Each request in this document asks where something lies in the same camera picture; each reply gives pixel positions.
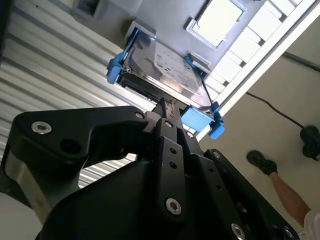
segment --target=black cable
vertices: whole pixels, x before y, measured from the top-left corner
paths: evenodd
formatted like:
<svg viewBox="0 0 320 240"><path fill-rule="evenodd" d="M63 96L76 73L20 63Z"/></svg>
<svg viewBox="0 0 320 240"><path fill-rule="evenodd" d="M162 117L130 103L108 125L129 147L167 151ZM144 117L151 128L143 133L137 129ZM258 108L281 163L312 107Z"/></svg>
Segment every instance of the black cable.
<svg viewBox="0 0 320 240"><path fill-rule="evenodd" d="M296 120L293 120L291 117L285 115L284 113L282 113L281 111L279 111L278 109L276 109L276 108L275 108L274 106L272 106L271 103L268 102L267 100L264 100L264 99L261 98L261 97L258 97L258 96L256 96L256 95L253 95L253 94L250 93L250 92L247 92L246 94L249 95L249 96L251 96L251 97L253 97L253 98L255 98L255 99L260 100L261 102L264 102L264 103L267 104L273 111L275 111L277 114L280 114L282 117L288 119L289 121L291 121L291 122L294 123L295 125L299 126L300 128L302 128L302 129L305 128L302 124L298 123Z"/></svg>
<svg viewBox="0 0 320 240"><path fill-rule="evenodd" d="M199 75L200 75L200 78L201 78L201 82L202 82L203 88L204 88L206 94L208 95L208 98L209 98L210 103L211 103L211 106L212 106L212 104L213 104L214 102L212 101L212 99L211 99L211 97L210 97L210 94L209 94L209 91L208 91L208 89L207 89L207 86L206 86L204 77L203 77L201 74L199 74Z"/></svg>

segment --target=sneaker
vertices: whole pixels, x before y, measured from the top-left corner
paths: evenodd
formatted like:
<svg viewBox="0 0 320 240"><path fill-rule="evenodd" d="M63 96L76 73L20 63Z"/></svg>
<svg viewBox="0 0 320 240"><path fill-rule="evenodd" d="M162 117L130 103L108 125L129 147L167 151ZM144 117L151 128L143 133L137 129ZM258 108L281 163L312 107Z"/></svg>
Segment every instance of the sneaker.
<svg viewBox="0 0 320 240"><path fill-rule="evenodd" d="M277 164L272 160L265 159L264 155L257 150L248 152L246 159L265 175L269 176L272 173L277 173Z"/></svg>

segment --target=bolt head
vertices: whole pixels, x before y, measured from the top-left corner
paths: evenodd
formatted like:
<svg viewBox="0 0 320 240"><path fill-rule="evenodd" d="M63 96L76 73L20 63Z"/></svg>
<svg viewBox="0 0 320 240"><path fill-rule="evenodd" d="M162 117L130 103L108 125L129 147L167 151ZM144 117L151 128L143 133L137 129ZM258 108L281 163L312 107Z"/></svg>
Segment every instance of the bolt head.
<svg viewBox="0 0 320 240"><path fill-rule="evenodd" d="M169 128L173 128L174 127L174 125L169 121L165 121L165 125L167 125Z"/></svg>
<svg viewBox="0 0 320 240"><path fill-rule="evenodd" d="M214 155L214 157L215 157L216 159L221 158L220 154L217 153L216 151L213 151L212 153L213 153L213 155Z"/></svg>
<svg viewBox="0 0 320 240"><path fill-rule="evenodd" d="M31 125L32 131L34 131L37 134L48 134L52 131L52 127L49 123L44 122L44 121L35 121Z"/></svg>
<svg viewBox="0 0 320 240"><path fill-rule="evenodd" d="M173 215L179 216L182 213L180 203L174 198L168 198L165 201L166 209Z"/></svg>
<svg viewBox="0 0 320 240"><path fill-rule="evenodd" d="M188 134L189 138L191 138L191 139L194 138L194 135L191 132L187 131L186 134Z"/></svg>
<svg viewBox="0 0 320 240"><path fill-rule="evenodd" d="M138 119L144 119L144 118L145 118L145 116L143 116L143 114L140 113L140 112L136 112L136 113L135 113L135 116L136 116Z"/></svg>

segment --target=metal bolt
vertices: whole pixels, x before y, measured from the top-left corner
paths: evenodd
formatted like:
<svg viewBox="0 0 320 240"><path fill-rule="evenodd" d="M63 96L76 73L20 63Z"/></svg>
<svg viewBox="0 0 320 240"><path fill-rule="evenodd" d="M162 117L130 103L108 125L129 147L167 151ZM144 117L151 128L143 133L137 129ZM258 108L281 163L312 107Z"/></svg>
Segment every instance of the metal bolt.
<svg viewBox="0 0 320 240"><path fill-rule="evenodd" d="M238 240L245 240L246 239L244 231L242 230L242 228L238 224L232 223L231 229Z"/></svg>
<svg viewBox="0 0 320 240"><path fill-rule="evenodd" d="M216 151L213 152L213 155L216 159L219 159L221 156L219 153L217 153Z"/></svg>
<svg viewBox="0 0 320 240"><path fill-rule="evenodd" d="M131 72L132 72L132 69L131 69L131 67L129 67L129 66L126 66L126 67L124 68L124 70L125 70L127 73L131 73Z"/></svg>
<svg viewBox="0 0 320 240"><path fill-rule="evenodd" d="M168 198L165 201L166 209L175 216L179 216L182 212L180 203L174 198Z"/></svg>
<svg viewBox="0 0 320 240"><path fill-rule="evenodd" d="M191 139L194 138L194 135L191 132L187 131L186 134L188 134L189 138L191 138Z"/></svg>
<svg viewBox="0 0 320 240"><path fill-rule="evenodd" d="M50 126L49 123L46 123L44 121L35 121L31 125L32 131L34 131L37 134L48 134L52 131L52 127Z"/></svg>
<svg viewBox="0 0 320 240"><path fill-rule="evenodd" d="M144 119L145 116L143 116L140 112L136 112L135 113L135 116L138 118L138 119Z"/></svg>
<svg viewBox="0 0 320 240"><path fill-rule="evenodd" d="M287 226L284 227L284 232L290 239L295 239L295 236L292 234L292 232Z"/></svg>
<svg viewBox="0 0 320 240"><path fill-rule="evenodd" d="M174 126L172 125L171 122L165 121L165 125L167 125L169 128L173 128Z"/></svg>

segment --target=hole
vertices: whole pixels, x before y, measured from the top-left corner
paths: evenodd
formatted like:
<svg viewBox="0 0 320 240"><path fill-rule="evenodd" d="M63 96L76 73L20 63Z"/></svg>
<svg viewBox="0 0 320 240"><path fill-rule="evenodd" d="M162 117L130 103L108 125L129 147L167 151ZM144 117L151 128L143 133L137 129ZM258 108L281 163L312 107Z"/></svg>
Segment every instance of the hole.
<svg viewBox="0 0 320 240"><path fill-rule="evenodd" d="M177 154L177 151L173 148L170 148L170 152L172 152L173 154Z"/></svg>
<svg viewBox="0 0 320 240"><path fill-rule="evenodd" d="M60 148L66 154L78 154L81 151L81 145L72 139L63 139L60 142Z"/></svg>
<svg viewBox="0 0 320 240"><path fill-rule="evenodd" d="M242 234L242 232L240 231L239 228L236 228L236 229L235 229L235 232L236 232L236 234L237 234L238 236L240 236L240 235Z"/></svg>
<svg viewBox="0 0 320 240"><path fill-rule="evenodd" d="M170 167L172 167L173 169L178 168L177 165L173 161L171 161L169 164L170 164Z"/></svg>
<svg viewBox="0 0 320 240"><path fill-rule="evenodd" d="M177 206L177 204L175 202L171 202L170 203L170 207L175 211L178 210L178 206Z"/></svg>
<svg viewBox="0 0 320 240"><path fill-rule="evenodd" d="M39 124L36 126L39 130L44 131L47 129L47 127L45 125Z"/></svg>

